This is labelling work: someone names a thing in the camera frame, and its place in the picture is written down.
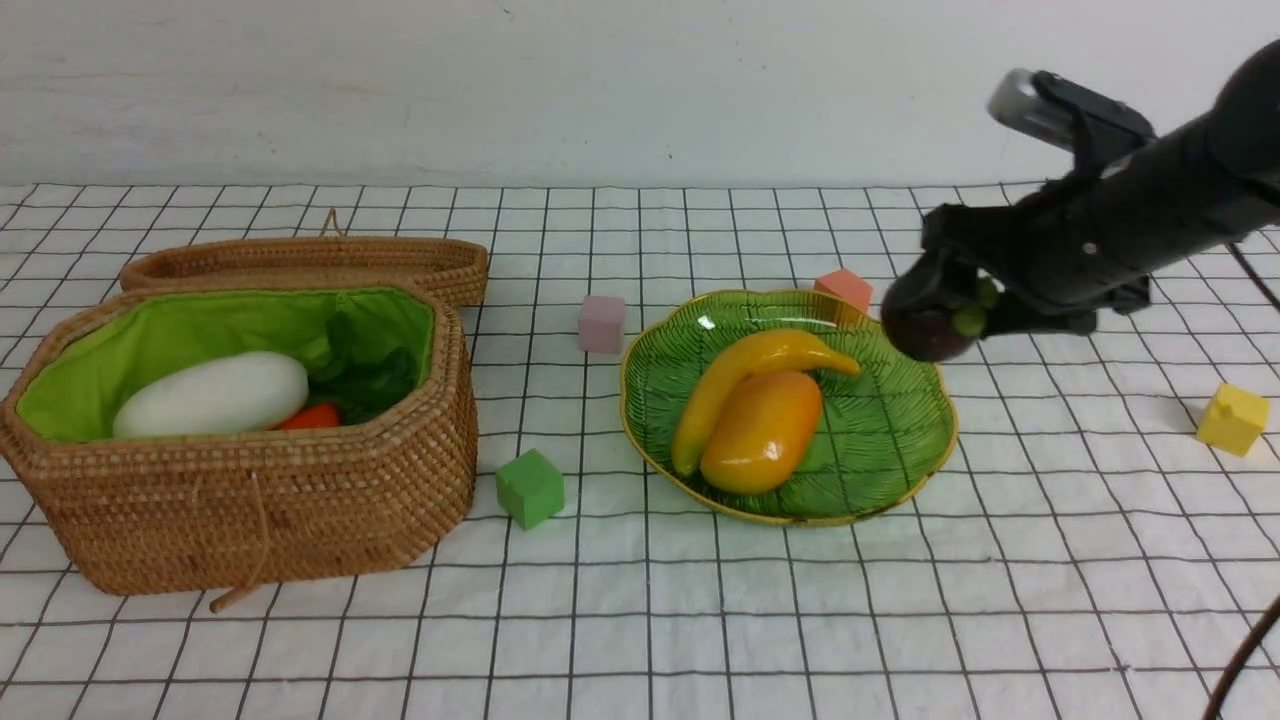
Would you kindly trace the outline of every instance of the mango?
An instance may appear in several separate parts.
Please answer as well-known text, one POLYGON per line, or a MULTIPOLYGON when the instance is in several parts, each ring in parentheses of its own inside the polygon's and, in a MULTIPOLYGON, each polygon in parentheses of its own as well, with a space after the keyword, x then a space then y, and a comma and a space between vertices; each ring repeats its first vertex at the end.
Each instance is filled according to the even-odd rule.
POLYGON ((822 388, 805 373, 750 377, 724 402, 699 469, 712 486, 760 495, 787 482, 822 418, 822 388))

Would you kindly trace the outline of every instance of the basket handle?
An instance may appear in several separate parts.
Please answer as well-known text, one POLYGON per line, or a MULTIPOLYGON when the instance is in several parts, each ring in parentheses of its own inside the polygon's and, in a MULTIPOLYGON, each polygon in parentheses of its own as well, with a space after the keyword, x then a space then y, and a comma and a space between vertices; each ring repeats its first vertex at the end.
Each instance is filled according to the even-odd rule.
POLYGON ((329 208, 329 213, 324 217, 324 224, 320 225, 320 233, 317 237, 324 237, 325 233, 329 232, 329 228, 333 228, 333 231, 338 233, 338 237, 346 237, 347 234, 347 231, 342 229, 342 225, 338 224, 337 208, 329 208))
POLYGON ((259 553, 257 564, 250 573, 248 578, 244 579, 239 585, 224 592, 223 594, 215 597, 212 602, 209 603, 209 611, 214 615, 227 610, 232 605, 244 600, 250 593, 257 589, 257 577, 262 574, 262 566, 266 565, 266 556, 270 550, 271 533, 266 521, 266 503, 262 501, 262 488, 257 483, 257 473, 248 474, 250 483, 253 487, 253 500, 257 505, 257 520, 259 525, 262 528, 262 537, 260 538, 260 546, 262 551, 259 553))

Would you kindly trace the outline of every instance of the green plate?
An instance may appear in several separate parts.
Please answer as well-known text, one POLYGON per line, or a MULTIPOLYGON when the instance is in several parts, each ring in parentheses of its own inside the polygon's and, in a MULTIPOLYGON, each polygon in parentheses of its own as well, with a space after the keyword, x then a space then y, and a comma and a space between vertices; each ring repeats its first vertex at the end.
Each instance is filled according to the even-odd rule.
POLYGON ((645 461, 698 501, 771 524, 846 524, 920 489, 951 455, 956 415, 936 365, 893 350, 879 323, 806 290, 726 290, 695 297, 648 328, 622 357, 622 427, 645 461), (739 496, 700 475, 676 477, 671 439, 694 386, 716 356, 756 331, 800 327, 852 356, 856 377, 817 370, 818 436, 777 489, 739 496))

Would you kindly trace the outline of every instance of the wicker basket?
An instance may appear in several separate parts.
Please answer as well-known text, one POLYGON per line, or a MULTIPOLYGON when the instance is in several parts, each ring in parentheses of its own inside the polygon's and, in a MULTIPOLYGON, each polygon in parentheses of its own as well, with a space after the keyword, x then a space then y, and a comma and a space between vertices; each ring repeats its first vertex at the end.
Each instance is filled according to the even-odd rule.
POLYGON ((425 383, 360 425, 238 436, 59 443, 18 398, 73 341, 172 290, 134 290, 64 320, 41 342, 0 411, 0 452, 70 560, 96 588, 146 594, 403 568, 471 507, 476 407, 461 320, 417 284, 275 277, 211 290, 402 290, 435 318, 425 383))
POLYGON ((192 281, 306 281, 398 278, 426 288, 454 307, 480 305, 489 279, 489 251, 449 238, 325 237, 337 224, 329 211, 320 234, 262 240, 227 240, 160 250, 124 266, 120 287, 186 288, 192 281))

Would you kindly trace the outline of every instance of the white wall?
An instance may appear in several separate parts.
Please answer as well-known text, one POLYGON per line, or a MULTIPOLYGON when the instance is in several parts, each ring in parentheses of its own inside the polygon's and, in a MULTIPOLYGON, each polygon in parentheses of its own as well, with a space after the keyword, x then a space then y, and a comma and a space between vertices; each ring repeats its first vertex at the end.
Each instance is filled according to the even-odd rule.
POLYGON ((1277 31, 1275 0, 4 0, 0 183, 1041 178, 1065 156, 984 113, 1006 69, 1164 132, 1277 31))

